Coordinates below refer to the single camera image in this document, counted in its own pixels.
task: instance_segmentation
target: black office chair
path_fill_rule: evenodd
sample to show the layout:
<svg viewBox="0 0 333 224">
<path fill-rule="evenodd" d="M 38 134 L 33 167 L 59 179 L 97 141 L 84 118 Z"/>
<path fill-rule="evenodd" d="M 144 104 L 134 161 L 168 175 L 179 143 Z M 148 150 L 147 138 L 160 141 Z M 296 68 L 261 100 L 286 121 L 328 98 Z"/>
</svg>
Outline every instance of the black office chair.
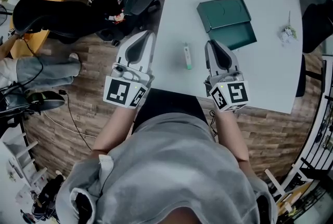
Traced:
<svg viewBox="0 0 333 224">
<path fill-rule="evenodd" d="M 319 4 L 318 8 L 333 22 L 333 0 L 326 0 L 323 4 Z"/>
<path fill-rule="evenodd" d="M 53 2 L 46 0 L 20 0 L 14 8 L 13 24 L 20 34 L 50 30 L 52 38 L 73 43 L 78 38 L 96 33 L 104 41 L 119 41 L 135 27 L 143 27 L 151 7 L 159 7 L 155 0 L 94 0 L 91 6 L 83 2 Z M 126 8 L 124 21 L 108 20 Z"/>
<path fill-rule="evenodd" d="M 333 34 L 333 24 L 320 5 L 311 4 L 302 17 L 303 52 L 311 53 Z"/>
<path fill-rule="evenodd" d="M 306 86 L 306 76 L 309 76 L 313 79 L 319 80 L 322 82 L 322 93 L 325 90 L 325 73 L 326 73 L 326 61 L 323 61 L 323 67 L 321 68 L 322 73 L 315 73 L 309 70 L 306 70 L 305 66 L 305 58 L 302 55 L 302 63 L 301 63 L 301 71 L 300 71 L 300 78 L 298 81 L 298 87 L 296 91 L 296 97 L 302 97 L 305 94 L 305 86 Z"/>
</svg>

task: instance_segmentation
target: gray sweatshirt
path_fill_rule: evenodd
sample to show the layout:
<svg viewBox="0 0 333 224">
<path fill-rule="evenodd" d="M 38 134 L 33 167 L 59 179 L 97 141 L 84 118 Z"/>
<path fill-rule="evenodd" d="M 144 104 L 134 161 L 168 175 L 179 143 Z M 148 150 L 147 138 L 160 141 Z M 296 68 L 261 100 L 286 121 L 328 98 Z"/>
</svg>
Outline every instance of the gray sweatshirt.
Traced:
<svg viewBox="0 0 333 224">
<path fill-rule="evenodd" d="M 62 185 L 56 211 L 62 224 L 78 223 L 75 199 L 88 197 L 88 223 L 156 224 L 189 207 L 201 223 L 260 223 L 257 198 L 277 208 L 267 185 L 248 178 L 231 152 L 217 144 L 202 120 L 181 113 L 154 117 L 107 156 L 78 162 Z"/>
</svg>

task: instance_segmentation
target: black shorts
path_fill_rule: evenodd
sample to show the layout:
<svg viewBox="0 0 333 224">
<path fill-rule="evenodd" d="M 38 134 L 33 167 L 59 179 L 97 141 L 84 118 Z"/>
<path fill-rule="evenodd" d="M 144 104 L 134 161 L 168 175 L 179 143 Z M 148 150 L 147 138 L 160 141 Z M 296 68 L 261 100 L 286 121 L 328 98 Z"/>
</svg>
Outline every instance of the black shorts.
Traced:
<svg viewBox="0 0 333 224">
<path fill-rule="evenodd" d="M 145 103 L 136 116 L 132 133 L 148 119 L 166 113 L 184 113 L 197 117 L 207 123 L 206 117 L 195 96 L 150 89 Z"/>
</svg>

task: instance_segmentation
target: leg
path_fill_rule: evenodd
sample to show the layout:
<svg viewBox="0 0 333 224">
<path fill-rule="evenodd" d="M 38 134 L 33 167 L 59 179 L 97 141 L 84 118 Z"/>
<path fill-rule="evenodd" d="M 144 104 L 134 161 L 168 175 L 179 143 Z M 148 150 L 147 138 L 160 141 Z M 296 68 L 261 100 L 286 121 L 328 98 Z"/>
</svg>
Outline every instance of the leg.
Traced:
<svg viewBox="0 0 333 224">
<path fill-rule="evenodd" d="M 39 59 L 44 68 L 36 80 L 76 77 L 81 69 L 80 61 L 74 58 L 59 60 L 53 56 L 40 56 Z M 16 66 L 18 81 L 24 83 L 32 79 L 41 68 L 41 64 L 36 57 L 20 58 Z"/>
<path fill-rule="evenodd" d="M 69 38 L 69 37 L 61 36 L 54 32 L 50 32 L 47 37 L 50 39 L 59 40 L 63 44 L 71 44 L 71 43 L 76 42 L 79 39 L 79 38 Z"/>
<path fill-rule="evenodd" d="M 69 85 L 72 84 L 74 78 L 73 77 L 67 77 L 62 79 L 53 79 L 53 80 L 38 80 L 35 79 L 29 84 L 24 86 L 24 90 L 33 90 L 33 89 L 40 89 L 40 88 L 52 88 L 57 86 L 63 86 L 63 85 Z"/>
<path fill-rule="evenodd" d="M 73 77 L 77 76 L 81 69 L 80 61 L 74 58 L 59 60 L 52 56 L 41 56 L 39 59 L 44 66 L 43 71 L 25 89 L 70 84 L 73 81 Z M 21 84 L 26 83 L 35 77 L 40 69 L 41 64 L 36 57 L 19 59 L 16 66 L 18 82 Z"/>
<path fill-rule="evenodd" d="M 62 182 L 62 175 L 58 175 L 56 178 L 50 180 L 43 188 L 42 192 L 39 195 L 39 198 L 43 201 L 53 201 L 55 195 L 59 192 Z"/>
<path fill-rule="evenodd" d="M 150 89 L 146 101 L 134 121 L 133 132 L 146 120 L 166 113 L 185 113 L 207 123 L 195 96 Z"/>
</svg>

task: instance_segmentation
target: forearm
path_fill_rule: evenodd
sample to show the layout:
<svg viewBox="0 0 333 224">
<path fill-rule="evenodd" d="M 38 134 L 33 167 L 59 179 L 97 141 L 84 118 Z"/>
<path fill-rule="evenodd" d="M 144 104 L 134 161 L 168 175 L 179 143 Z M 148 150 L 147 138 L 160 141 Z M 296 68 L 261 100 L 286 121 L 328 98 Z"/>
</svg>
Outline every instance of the forearm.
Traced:
<svg viewBox="0 0 333 224">
<path fill-rule="evenodd" d="M 238 162 L 249 161 L 249 151 L 232 112 L 215 111 L 219 143 L 227 147 Z"/>
<path fill-rule="evenodd" d="M 136 109 L 118 106 L 96 138 L 93 151 L 97 153 L 108 153 L 111 149 L 125 141 L 135 115 Z"/>
<path fill-rule="evenodd" d="M 0 60 L 4 59 L 9 54 L 10 50 L 14 46 L 15 41 L 18 38 L 19 36 L 17 34 L 14 34 L 0 46 Z"/>
</svg>

